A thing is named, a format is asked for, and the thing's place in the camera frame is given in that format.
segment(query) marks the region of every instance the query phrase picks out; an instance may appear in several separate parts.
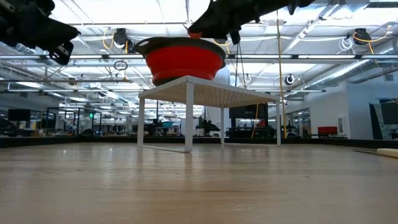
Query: red bowl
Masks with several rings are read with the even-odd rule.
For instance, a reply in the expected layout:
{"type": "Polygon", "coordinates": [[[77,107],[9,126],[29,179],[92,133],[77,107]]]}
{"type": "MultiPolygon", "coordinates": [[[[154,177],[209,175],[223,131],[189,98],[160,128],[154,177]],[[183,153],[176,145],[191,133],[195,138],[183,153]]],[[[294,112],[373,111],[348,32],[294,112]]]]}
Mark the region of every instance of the red bowl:
{"type": "Polygon", "coordinates": [[[224,50],[201,39],[152,37],[138,42],[134,50],[144,56],[155,86],[185,75],[213,80],[225,66],[224,50]]]}

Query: ceiling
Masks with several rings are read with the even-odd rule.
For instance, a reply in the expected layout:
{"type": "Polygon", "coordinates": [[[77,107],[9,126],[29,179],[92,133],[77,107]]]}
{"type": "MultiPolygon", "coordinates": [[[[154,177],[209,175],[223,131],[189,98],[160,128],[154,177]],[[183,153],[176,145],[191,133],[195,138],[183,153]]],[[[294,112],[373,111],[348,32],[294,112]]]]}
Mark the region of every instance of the ceiling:
{"type": "MultiPolygon", "coordinates": [[[[180,37],[187,36],[184,26],[189,22],[194,22],[203,12],[206,11],[209,1],[207,0],[54,0],[55,10],[51,17],[75,26],[81,35],[72,42],[75,45],[74,54],[77,55],[114,55],[124,54],[116,47],[107,49],[103,41],[109,47],[111,45],[112,33],[117,28],[126,28],[127,34],[134,42],[155,36],[180,37]]],[[[280,29],[280,48],[283,54],[299,55],[344,55],[344,54],[370,54],[367,45],[352,45],[349,48],[342,48],[342,41],[354,32],[355,28],[366,28],[373,39],[384,37],[379,42],[373,43],[377,53],[378,46],[391,41],[398,33],[398,14],[396,8],[366,8],[368,4],[364,1],[347,1],[350,4],[339,7],[328,6],[325,1],[315,1],[306,8],[297,9],[294,15],[290,15],[287,9],[279,11],[278,21],[280,29]],[[319,20],[319,15],[325,9],[335,9],[329,16],[319,20]]],[[[270,55],[278,54],[277,40],[277,14],[272,12],[261,17],[261,22],[246,24],[240,31],[242,54],[270,55]]],[[[220,46],[227,54],[236,54],[236,46],[229,44],[220,46]]],[[[0,45],[2,54],[27,54],[21,49],[11,49],[0,45]]],[[[40,49],[35,53],[42,54],[40,49]]],[[[54,63],[42,63],[34,60],[7,60],[7,65],[13,65],[17,69],[10,73],[0,74],[2,79],[43,79],[47,77],[56,80],[68,80],[69,78],[93,80],[90,83],[51,83],[43,88],[54,88],[63,90],[87,90],[95,87],[104,90],[137,90],[150,89],[151,72],[146,66],[145,61],[137,57],[126,60],[129,64],[126,72],[110,74],[109,69],[113,70],[114,60],[71,60],[70,66],[58,67],[54,63]]],[[[245,60],[238,66],[232,60],[227,60],[228,70],[231,75],[242,76],[244,72],[249,74],[250,82],[246,88],[250,89],[279,89],[279,64],[269,63],[266,60],[245,60]]],[[[342,60],[284,60],[281,66],[282,76],[292,74],[298,86],[305,82],[310,82],[325,71],[340,64],[351,63],[342,60]]],[[[12,88],[32,88],[13,84],[12,88]]],[[[72,93],[58,93],[60,96],[71,96],[72,93]]],[[[116,103],[137,103],[137,92],[115,93],[124,101],[116,103]]],[[[79,94],[75,96],[86,98],[92,102],[115,103],[110,96],[98,97],[97,93],[79,94]]]]}

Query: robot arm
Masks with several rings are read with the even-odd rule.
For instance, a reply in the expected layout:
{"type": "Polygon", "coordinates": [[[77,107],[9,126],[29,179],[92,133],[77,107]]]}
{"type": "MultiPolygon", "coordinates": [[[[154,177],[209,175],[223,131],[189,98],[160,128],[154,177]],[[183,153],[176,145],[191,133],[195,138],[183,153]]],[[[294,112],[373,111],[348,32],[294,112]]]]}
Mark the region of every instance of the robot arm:
{"type": "Polygon", "coordinates": [[[79,31],[49,18],[52,0],[0,0],[0,41],[11,47],[18,43],[40,47],[61,65],[69,62],[74,39],[79,31]]]}
{"type": "Polygon", "coordinates": [[[233,44],[238,44],[243,24],[260,22],[260,16],[285,6],[293,14],[297,6],[306,7],[312,2],[314,0],[211,0],[207,11],[188,28],[188,34],[193,38],[224,40],[230,34],[233,44]]]}

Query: floor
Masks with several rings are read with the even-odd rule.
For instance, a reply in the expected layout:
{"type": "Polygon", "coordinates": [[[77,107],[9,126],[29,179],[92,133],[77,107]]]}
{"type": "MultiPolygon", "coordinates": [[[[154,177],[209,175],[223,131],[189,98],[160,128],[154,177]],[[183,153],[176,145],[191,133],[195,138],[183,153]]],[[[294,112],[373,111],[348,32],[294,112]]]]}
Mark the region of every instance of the floor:
{"type": "Polygon", "coordinates": [[[0,149],[2,224],[395,224],[397,212],[398,160],[347,147],[0,149]]]}

